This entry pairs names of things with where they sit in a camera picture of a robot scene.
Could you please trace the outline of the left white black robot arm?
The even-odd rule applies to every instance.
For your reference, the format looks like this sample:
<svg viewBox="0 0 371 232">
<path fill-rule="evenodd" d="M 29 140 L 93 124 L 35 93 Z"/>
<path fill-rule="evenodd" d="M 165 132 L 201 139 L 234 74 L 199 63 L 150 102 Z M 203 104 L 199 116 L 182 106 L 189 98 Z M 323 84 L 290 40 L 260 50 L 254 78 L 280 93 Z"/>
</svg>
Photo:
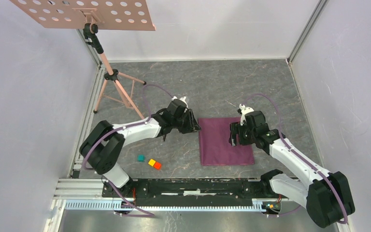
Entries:
<svg viewBox="0 0 371 232">
<path fill-rule="evenodd" d="M 79 147 L 79 153 L 84 158 L 82 167 L 89 164 L 114 186 L 119 196 L 127 197 L 132 192 L 132 183 L 130 176 L 117 163 L 121 150 L 141 140 L 165 138 L 172 130 L 178 130 L 181 134 L 201 130 L 192 109 L 179 99 L 172 100 L 168 107 L 150 117 L 132 123 L 111 124 L 103 120 Z"/>
</svg>

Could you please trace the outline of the aluminium frame rail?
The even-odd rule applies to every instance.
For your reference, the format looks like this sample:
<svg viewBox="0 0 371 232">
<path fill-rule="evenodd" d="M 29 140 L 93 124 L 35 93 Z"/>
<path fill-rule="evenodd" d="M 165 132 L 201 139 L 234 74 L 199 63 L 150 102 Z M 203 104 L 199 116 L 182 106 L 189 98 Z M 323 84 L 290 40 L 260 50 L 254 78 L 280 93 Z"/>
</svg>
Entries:
<svg viewBox="0 0 371 232">
<path fill-rule="evenodd" d="M 307 214 L 302 206 L 278 213 L 277 194 L 258 178 L 134 179 L 116 192 L 108 180 L 60 179 L 46 221 L 57 232 L 65 210 L 105 210 L 121 214 L 151 212 L 255 212 L 268 218 Z"/>
</svg>

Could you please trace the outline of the pink music stand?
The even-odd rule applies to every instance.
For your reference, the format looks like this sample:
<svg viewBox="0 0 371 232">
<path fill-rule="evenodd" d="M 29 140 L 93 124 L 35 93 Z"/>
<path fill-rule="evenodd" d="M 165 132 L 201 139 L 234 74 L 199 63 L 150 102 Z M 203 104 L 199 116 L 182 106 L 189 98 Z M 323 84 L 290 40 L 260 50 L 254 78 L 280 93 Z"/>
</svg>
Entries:
<svg viewBox="0 0 371 232">
<path fill-rule="evenodd" d="M 144 0 L 14 0 L 20 10 L 47 29 L 81 30 L 84 42 L 92 47 L 105 67 L 104 81 L 93 110 L 98 112 L 100 102 L 106 97 L 108 83 L 113 83 L 120 99 L 119 103 L 134 110 L 144 118 L 134 101 L 119 81 L 130 79 L 132 85 L 146 82 L 113 69 L 97 36 L 99 30 L 155 31 L 147 2 Z"/>
</svg>

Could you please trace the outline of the orange cube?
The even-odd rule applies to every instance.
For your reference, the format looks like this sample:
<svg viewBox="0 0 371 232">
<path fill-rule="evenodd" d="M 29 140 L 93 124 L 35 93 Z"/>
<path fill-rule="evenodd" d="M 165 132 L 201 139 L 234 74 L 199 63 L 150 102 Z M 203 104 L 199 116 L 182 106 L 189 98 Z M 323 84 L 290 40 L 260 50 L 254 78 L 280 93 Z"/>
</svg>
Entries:
<svg viewBox="0 0 371 232">
<path fill-rule="evenodd" d="M 161 169 L 161 166 L 162 166 L 161 163 L 156 162 L 156 163 L 154 164 L 153 167 L 154 167 L 155 169 L 157 169 L 157 170 L 160 170 L 160 169 Z"/>
</svg>

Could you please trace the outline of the purple cloth napkin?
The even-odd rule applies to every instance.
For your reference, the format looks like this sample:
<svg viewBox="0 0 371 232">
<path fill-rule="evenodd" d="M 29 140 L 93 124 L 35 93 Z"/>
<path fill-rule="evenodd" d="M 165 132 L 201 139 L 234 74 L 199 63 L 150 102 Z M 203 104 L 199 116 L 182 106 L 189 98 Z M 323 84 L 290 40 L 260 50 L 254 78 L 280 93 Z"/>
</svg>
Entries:
<svg viewBox="0 0 371 232">
<path fill-rule="evenodd" d="M 255 163 L 250 146 L 229 143 L 230 124 L 239 117 L 199 118 L 199 149 L 202 166 L 241 166 Z"/>
</svg>

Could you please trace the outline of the teal cube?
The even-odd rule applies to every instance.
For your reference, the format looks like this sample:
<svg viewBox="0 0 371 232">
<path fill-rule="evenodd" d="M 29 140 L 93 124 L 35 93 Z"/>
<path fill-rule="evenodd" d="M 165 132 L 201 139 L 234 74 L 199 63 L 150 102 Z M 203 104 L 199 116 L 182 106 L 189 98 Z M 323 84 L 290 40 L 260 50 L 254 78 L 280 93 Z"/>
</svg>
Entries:
<svg viewBox="0 0 371 232">
<path fill-rule="evenodd" d="M 138 162 L 145 162 L 145 156 L 144 155 L 138 155 L 137 156 L 137 161 Z"/>
</svg>

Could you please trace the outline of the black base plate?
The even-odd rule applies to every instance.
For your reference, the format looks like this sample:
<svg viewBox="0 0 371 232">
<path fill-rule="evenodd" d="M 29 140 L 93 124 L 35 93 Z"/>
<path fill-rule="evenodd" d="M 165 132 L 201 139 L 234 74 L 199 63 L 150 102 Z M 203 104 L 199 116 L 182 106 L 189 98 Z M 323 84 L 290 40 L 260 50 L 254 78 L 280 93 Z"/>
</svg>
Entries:
<svg viewBox="0 0 371 232">
<path fill-rule="evenodd" d="M 119 191 L 125 198 L 133 198 L 138 207 L 249 206 L 253 199 L 286 199 L 267 192 L 260 180 L 250 178 L 139 178 Z"/>
</svg>

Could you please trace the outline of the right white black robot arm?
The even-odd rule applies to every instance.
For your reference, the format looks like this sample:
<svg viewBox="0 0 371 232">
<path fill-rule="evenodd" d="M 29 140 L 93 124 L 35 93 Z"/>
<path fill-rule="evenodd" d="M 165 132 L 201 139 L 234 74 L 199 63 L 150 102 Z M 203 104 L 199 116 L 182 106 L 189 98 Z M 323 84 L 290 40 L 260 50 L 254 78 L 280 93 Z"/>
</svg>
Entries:
<svg viewBox="0 0 371 232">
<path fill-rule="evenodd" d="M 298 151 L 278 129 L 269 128 L 261 111 L 242 105 L 238 113 L 240 120 L 230 124 L 229 143 L 255 145 L 296 176 L 293 179 L 278 169 L 263 174 L 261 194 L 265 197 L 280 194 L 293 200 L 321 228 L 346 224 L 356 211 L 347 177 L 325 169 Z"/>
</svg>

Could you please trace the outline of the yellow cube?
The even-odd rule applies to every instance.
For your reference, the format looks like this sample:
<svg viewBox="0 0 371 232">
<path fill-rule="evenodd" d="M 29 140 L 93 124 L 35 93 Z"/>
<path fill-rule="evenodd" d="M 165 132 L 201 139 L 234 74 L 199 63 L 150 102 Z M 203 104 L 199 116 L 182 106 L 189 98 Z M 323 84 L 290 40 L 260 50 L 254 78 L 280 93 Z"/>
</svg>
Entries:
<svg viewBox="0 0 371 232">
<path fill-rule="evenodd" d="M 148 162 L 148 164 L 152 167 L 154 167 L 155 163 L 156 163 L 156 161 L 154 159 L 150 159 L 149 162 Z"/>
</svg>

